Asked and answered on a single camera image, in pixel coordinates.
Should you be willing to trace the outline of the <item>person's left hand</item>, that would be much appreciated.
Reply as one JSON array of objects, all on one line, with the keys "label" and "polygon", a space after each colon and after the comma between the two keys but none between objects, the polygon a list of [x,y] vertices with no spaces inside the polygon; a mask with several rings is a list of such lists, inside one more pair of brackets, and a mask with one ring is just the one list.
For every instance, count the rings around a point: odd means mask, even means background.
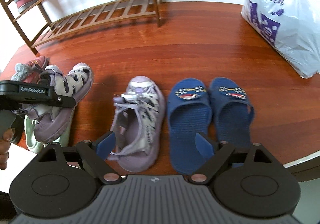
[{"label": "person's left hand", "polygon": [[0,169],[5,170],[7,168],[7,160],[9,158],[9,149],[11,146],[11,140],[14,135],[14,130],[9,128],[3,133],[0,141]]}]

